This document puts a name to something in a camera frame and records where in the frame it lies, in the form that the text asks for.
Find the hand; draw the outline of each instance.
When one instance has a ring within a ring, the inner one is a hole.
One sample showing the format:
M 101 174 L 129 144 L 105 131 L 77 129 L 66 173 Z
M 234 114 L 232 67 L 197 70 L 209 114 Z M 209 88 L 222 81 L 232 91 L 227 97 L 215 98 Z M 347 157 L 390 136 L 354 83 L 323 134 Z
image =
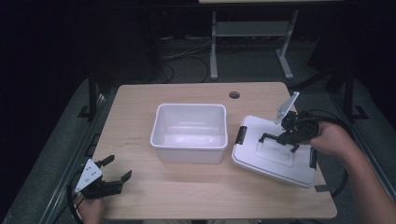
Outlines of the hand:
M 99 224 L 102 222 L 102 216 L 105 211 L 103 198 L 90 200 L 84 199 L 84 195 L 79 194 L 76 199 L 76 205 L 78 204 L 78 212 L 84 224 Z
M 308 141 L 314 149 L 345 160 L 348 152 L 358 149 L 349 134 L 339 125 L 321 122 L 318 136 Z

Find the table hole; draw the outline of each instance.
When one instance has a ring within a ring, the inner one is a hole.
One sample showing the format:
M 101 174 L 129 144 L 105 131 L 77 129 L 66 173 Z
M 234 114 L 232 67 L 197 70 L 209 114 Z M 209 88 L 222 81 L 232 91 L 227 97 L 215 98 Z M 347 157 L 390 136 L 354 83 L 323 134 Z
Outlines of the table hole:
M 228 95 L 233 99 L 238 99 L 241 96 L 237 91 L 231 91 Z

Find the person's arm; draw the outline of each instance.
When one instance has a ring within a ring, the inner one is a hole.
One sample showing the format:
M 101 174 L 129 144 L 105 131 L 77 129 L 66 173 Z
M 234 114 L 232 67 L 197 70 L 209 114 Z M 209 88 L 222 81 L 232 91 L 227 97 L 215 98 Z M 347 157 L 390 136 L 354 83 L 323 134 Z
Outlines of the person's arm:
M 100 199 L 83 199 L 84 195 L 79 194 L 76 199 L 78 212 L 84 224 L 100 224 L 105 211 L 105 202 Z
M 319 136 L 311 139 L 309 144 L 342 160 L 361 223 L 395 223 L 396 203 L 385 191 L 366 156 L 343 128 L 320 123 Z

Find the wooden table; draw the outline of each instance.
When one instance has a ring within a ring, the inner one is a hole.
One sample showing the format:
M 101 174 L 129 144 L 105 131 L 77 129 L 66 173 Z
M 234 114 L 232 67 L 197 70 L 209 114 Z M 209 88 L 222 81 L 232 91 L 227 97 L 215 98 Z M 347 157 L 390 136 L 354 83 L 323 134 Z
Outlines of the wooden table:
M 232 91 L 240 97 L 232 99 Z M 286 86 L 278 82 L 120 87 L 93 159 L 116 156 L 102 168 L 104 180 L 117 180 L 129 170 L 133 174 L 122 194 L 106 198 L 105 218 L 335 217 L 329 192 L 295 187 L 233 164 L 233 144 L 243 117 L 275 119 L 276 109 L 289 97 Z M 229 143 L 222 163 L 161 162 L 149 137 L 162 103 L 225 105 Z M 325 185 L 319 169 L 315 185 Z

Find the white plastic tub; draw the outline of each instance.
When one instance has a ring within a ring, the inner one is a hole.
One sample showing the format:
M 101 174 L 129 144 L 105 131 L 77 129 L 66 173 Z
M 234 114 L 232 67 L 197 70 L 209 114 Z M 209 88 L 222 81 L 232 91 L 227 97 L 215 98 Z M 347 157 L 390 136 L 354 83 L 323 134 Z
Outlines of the white plastic tub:
M 161 161 L 220 163 L 228 144 L 224 105 L 158 106 L 150 143 Z

